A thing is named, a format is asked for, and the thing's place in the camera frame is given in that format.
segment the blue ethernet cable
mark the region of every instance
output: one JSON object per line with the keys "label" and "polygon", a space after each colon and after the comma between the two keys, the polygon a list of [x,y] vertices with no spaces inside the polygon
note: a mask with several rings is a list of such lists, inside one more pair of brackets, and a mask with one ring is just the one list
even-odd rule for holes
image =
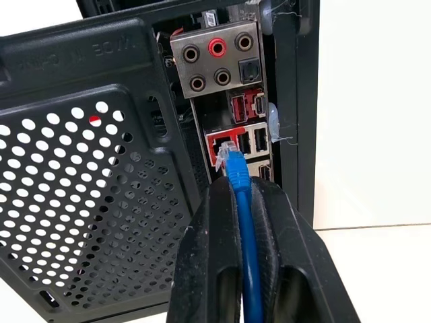
{"label": "blue ethernet cable", "polygon": [[226,175],[234,189],[236,204],[238,205],[244,272],[242,292],[244,323],[263,323],[255,226],[251,217],[251,179],[246,160],[240,151],[229,151],[225,163]]}

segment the ethernet port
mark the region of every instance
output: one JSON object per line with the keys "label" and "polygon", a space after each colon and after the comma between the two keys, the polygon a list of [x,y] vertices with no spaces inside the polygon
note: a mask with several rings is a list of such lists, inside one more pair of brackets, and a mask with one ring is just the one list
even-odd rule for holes
{"label": "ethernet port", "polygon": [[238,135],[238,146],[239,150],[243,154],[251,153],[251,146],[250,146],[250,135],[248,133],[243,133],[242,135]]}
{"label": "ethernet port", "polygon": [[224,143],[225,141],[229,141],[230,137],[223,137],[223,138],[219,138],[219,139],[214,139],[214,143],[213,143],[213,149],[214,149],[214,153],[217,156],[218,151],[220,150],[220,147],[222,146],[222,143]]}
{"label": "ethernet port", "polygon": [[262,81],[259,58],[245,59],[238,62],[242,84]]}
{"label": "ethernet port", "polygon": [[255,143],[256,143],[257,152],[268,150],[267,129],[265,128],[255,129]]}

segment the black usb port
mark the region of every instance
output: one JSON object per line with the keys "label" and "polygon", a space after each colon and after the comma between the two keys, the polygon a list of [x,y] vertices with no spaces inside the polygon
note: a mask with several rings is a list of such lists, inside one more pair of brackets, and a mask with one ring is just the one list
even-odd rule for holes
{"label": "black usb port", "polygon": [[271,180],[271,168],[268,165],[259,166],[259,177],[264,180]]}
{"label": "black usb port", "polygon": [[238,135],[238,145],[243,154],[251,153],[250,135],[248,133]]}
{"label": "black usb port", "polygon": [[266,128],[260,128],[255,130],[255,143],[257,152],[268,150]]}

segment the usb port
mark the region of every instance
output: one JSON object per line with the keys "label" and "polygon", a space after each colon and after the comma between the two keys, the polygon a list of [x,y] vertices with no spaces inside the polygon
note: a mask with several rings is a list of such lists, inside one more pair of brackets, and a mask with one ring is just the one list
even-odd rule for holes
{"label": "usb port", "polygon": [[256,96],[255,97],[255,107],[256,107],[256,113],[257,114],[263,114],[263,98],[262,96]]}
{"label": "usb port", "polygon": [[264,180],[271,180],[271,168],[268,165],[259,166],[259,177]]}
{"label": "usb port", "polygon": [[234,116],[235,123],[242,123],[247,121],[246,106],[244,96],[235,96],[231,101],[232,115]]}
{"label": "usb port", "polygon": [[243,133],[242,135],[238,135],[238,145],[239,149],[243,154],[251,153],[251,146],[250,146],[250,135],[248,132]]}
{"label": "usb port", "polygon": [[257,152],[268,150],[266,128],[255,129],[255,143]]}

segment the red ethernet port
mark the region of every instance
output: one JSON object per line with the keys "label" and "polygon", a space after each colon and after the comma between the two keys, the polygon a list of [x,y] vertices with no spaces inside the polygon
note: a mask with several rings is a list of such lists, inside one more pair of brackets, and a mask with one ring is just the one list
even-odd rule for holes
{"label": "red ethernet port", "polygon": [[218,149],[224,141],[232,140],[238,147],[238,136],[245,133],[246,130],[244,127],[236,127],[233,129],[206,135],[207,149],[211,166],[214,167],[216,165]]}

